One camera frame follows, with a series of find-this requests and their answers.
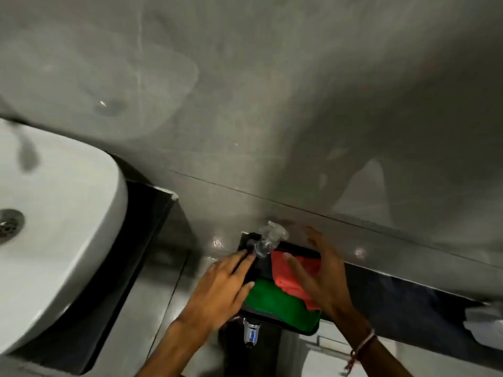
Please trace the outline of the clear plastic spray bottle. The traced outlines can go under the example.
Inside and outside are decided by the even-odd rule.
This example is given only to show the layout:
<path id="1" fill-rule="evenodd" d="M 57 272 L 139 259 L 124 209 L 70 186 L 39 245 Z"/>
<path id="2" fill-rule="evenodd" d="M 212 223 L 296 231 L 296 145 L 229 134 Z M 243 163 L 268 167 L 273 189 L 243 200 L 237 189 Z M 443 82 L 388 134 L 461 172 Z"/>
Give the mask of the clear plastic spray bottle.
<path id="1" fill-rule="evenodd" d="M 268 221 L 267 225 L 259 230 L 258 240 L 249 239 L 247 249 L 258 258 L 267 258 L 280 244 L 289 238 L 289 232 L 279 223 Z"/>

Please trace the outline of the person's right forearm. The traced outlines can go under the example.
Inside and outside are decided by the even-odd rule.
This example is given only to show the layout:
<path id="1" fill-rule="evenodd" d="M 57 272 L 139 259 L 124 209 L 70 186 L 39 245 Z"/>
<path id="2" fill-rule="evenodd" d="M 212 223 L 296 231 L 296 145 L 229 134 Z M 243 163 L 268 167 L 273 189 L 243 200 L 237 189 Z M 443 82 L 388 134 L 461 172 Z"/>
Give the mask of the person's right forearm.
<path id="1" fill-rule="evenodd" d="M 379 341 L 374 329 L 357 310 L 336 310 L 333 320 L 352 348 L 346 366 L 347 377 L 356 363 L 361 364 L 368 377 L 413 377 Z"/>

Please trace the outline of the green cloth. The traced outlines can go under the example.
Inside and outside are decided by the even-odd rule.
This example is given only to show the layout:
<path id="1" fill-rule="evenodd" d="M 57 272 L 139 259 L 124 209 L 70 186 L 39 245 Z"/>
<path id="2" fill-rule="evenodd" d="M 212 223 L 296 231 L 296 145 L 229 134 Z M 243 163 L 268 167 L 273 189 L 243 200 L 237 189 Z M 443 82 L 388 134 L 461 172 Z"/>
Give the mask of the green cloth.
<path id="1" fill-rule="evenodd" d="M 282 291 L 271 280 L 261 278 L 255 280 L 242 310 L 304 335 L 318 330 L 321 317 L 321 311 L 309 311 L 303 300 Z"/>

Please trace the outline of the white toilet tank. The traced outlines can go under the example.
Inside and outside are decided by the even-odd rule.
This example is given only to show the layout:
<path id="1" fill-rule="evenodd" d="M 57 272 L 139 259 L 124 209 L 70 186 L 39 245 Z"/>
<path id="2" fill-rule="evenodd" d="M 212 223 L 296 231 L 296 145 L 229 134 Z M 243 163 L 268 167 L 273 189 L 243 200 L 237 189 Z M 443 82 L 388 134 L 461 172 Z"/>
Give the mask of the white toilet tank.
<path id="1" fill-rule="evenodd" d="M 300 336 L 300 341 L 306 349 L 300 377 L 347 377 L 351 347 L 344 340 L 315 335 Z"/>

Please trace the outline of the person's left hand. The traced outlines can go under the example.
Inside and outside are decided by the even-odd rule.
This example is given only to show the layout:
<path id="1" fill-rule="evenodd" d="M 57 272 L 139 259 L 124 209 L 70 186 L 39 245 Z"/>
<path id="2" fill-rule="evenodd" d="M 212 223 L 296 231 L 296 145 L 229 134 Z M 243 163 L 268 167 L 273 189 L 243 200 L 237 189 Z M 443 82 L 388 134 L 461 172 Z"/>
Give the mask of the person's left hand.
<path id="1" fill-rule="evenodd" d="M 213 262 L 177 318 L 205 322 L 214 331 L 219 329 L 241 309 L 236 307 L 236 295 L 247 284 L 244 279 L 254 261 L 255 254 L 248 253 L 234 271 L 219 271 L 218 260 Z"/>

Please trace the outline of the person's right hand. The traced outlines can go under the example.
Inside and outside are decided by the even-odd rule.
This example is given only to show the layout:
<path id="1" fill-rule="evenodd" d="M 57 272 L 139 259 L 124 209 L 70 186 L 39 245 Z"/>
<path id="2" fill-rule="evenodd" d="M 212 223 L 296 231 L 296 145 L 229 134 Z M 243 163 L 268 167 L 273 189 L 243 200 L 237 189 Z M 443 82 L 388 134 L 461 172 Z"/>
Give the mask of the person's right hand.
<path id="1" fill-rule="evenodd" d="M 305 226 L 307 239 L 320 253 L 320 270 L 314 275 L 315 292 L 307 292 L 331 319 L 336 310 L 354 308 L 345 272 L 343 258 L 325 235 L 311 226 Z"/>

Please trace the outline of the person's left forearm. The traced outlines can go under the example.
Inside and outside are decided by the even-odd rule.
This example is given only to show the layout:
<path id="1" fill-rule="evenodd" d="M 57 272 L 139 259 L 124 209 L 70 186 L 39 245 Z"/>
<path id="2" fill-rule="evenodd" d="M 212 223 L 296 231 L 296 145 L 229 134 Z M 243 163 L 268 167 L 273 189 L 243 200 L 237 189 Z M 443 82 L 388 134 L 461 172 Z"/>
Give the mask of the person's left forearm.
<path id="1" fill-rule="evenodd" d="M 135 377 L 180 377 L 213 331 L 205 322 L 175 319 Z"/>

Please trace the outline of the metal sink drain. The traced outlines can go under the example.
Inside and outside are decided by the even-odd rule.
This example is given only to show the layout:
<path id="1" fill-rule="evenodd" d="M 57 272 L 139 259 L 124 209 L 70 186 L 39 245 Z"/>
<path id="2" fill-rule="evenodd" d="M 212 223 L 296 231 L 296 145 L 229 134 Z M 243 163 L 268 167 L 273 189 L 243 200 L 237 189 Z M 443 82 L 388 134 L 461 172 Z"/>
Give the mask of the metal sink drain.
<path id="1" fill-rule="evenodd" d="M 0 246 L 14 239 L 25 225 L 25 216 L 16 209 L 0 209 Z"/>

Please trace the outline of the black stone sink counter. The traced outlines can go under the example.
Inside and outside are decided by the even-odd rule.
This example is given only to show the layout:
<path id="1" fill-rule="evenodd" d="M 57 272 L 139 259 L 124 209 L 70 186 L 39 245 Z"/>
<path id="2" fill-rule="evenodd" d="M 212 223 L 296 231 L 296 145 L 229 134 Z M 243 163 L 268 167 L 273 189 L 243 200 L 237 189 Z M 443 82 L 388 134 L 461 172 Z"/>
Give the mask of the black stone sink counter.
<path id="1" fill-rule="evenodd" d="M 144 263 L 176 198 L 112 158 L 127 180 L 128 207 L 109 254 L 52 326 L 0 358 L 2 375 L 130 377 L 147 359 L 172 289 L 147 282 L 156 272 Z"/>

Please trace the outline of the black plastic tray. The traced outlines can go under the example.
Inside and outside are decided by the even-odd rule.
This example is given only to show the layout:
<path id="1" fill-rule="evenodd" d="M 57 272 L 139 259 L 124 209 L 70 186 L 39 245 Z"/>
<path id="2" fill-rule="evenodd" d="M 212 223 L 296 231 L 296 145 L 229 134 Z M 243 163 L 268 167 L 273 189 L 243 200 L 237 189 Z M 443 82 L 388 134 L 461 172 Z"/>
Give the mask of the black plastic tray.
<path id="1" fill-rule="evenodd" d="M 267 258 L 256 258 L 253 265 L 249 269 L 249 271 L 244 279 L 244 282 L 248 283 L 250 281 L 255 281 L 256 279 L 261 278 L 261 279 L 269 279 L 274 283 L 273 274 L 272 274 L 272 265 L 271 265 L 270 259 L 271 259 L 270 256 L 268 256 Z M 242 316 L 245 318 L 256 319 L 261 324 L 266 323 L 266 324 L 270 324 L 270 325 L 279 327 L 284 330 L 294 332 L 293 330 L 282 327 L 277 323 L 267 321 L 265 318 L 261 318 L 261 317 L 255 316 L 254 314 L 252 314 L 250 312 L 243 311 L 242 308 L 240 309 L 238 314 L 239 314 L 239 316 Z"/>

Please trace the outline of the red cloth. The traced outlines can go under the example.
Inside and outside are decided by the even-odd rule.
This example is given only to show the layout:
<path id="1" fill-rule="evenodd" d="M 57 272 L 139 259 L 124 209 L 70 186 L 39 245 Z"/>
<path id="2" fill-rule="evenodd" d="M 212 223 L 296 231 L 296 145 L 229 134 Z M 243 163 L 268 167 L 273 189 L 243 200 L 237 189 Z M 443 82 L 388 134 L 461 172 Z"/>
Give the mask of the red cloth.
<path id="1" fill-rule="evenodd" d="M 320 270 L 320 259 L 307 258 L 303 256 L 294 256 L 295 259 L 303 266 L 303 268 L 314 276 Z M 299 284 L 293 271 L 288 266 L 284 258 L 284 252 L 274 250 L 271 253 L 271 264 L 273 280 L 277 287 L 283 292 L 295 298 L 303 300 L 308 311 L 320 311 L 321 308 L 309 297 L 303 287 Z"/>

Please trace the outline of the white ceramic sink basin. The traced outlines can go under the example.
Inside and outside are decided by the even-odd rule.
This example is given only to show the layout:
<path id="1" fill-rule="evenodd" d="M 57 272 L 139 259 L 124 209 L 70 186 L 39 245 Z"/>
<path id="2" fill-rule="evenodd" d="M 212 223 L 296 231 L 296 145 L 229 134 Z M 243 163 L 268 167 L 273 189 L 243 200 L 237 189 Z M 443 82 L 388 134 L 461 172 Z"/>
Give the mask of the white ceramic sink basin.
<path id="1" fill-rule="evenodd" d="M 25 216 L 0 246 L 0 355 L 39 336 L 77 299 L 127 206 L 125 177 L 108 153 L 0 119 L 0 209 Z"/>

